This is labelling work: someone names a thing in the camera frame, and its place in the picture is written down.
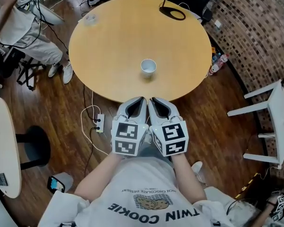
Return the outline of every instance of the white marker cube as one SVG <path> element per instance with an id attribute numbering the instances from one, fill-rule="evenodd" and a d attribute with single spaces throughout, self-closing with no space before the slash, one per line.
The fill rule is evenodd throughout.
<path id="1" fill-rule="evenodd" d="M 113 121 L 111 130 L 112 152 L 127 156 L 137 156 L 147 130 L 147 124 Z"/>
<path id="2" fill-rule="evenodd" d="M 188 132 L 185 121 L 150 127 L 152 139 L 162 153 L 168 157 L 187 151 Z"/>

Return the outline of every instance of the cup rim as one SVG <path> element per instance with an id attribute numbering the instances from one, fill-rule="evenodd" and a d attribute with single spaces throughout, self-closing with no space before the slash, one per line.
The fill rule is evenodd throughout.
<path id="1" fill-rule="evenodd" d="M 142 68 L 142 63 L 143 63 L 143 61 L 148 61 L 148 60 L 150 60 L 150 61 L 152 61 L 152 62 L 155 63 L 155 68 L 154 68 L 153 71 L 145 71 L 145 70 Z M 157 69 L 157 64 L 156 64 L 156 62 L 155 62 L 154 60 L 152 60 L 152 59 L 144 59 L 143 61 L 141 61 L 141 65 L 140 65 L 142 71 L 144 71 L 144 72 L 146 72 L 146 73 L 153 73 L 153 72 L 156 71 L 156 69 Z"/>

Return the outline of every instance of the white chair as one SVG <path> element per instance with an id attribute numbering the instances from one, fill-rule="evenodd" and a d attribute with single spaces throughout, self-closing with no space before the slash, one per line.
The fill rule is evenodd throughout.
<path id="1" fill-rule="evenodd" d="M 281 80 L 251 93 L 248 93 L 244 95 L 244 98 L 249 98 L 267 92 L 269 90 L 273 91 L 267 101 L 229 111 L 227 115 L 234 116 L 267 108 L 271 116 L 274 132 L 259 134 L 258 137 L 275 138 L 277 157 L 253 155 L 246 153 L 243 155 L 243 157 L 245 159 L 275 163 L 278 164 L 278 168 L 281 169 L 282 163 L 284 162 L 284 88 L 282 87 Z"/>

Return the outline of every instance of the brick wall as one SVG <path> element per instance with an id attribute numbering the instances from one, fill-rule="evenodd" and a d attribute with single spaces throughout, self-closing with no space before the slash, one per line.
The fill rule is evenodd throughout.
<path id="1" fill-rule="evenodd" d="M 205 29 L 230 54 L 248 91 L 284 78 L 284 0 L 213 0 L 211 10 L 213 19 Z M 214 25 L 217 19 L 220 29 Z M 258 115 L 262 128 L 272 131 L 268 111 Z M 268 154 L 274 156 L 275 142 L 266 144 Z M 272 174 L 284 178 L 284 164 L 282 170 L 272 169 Z"/>

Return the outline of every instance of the white cup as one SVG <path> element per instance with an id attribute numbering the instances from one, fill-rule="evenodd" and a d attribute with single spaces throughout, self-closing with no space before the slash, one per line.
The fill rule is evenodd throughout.
<path id="1" fill-rule="evenodd" d="M 152 59 L 145 59 L 141 62 L 142 75 L 151 78 L 157 69 L 157 64 Z"/>

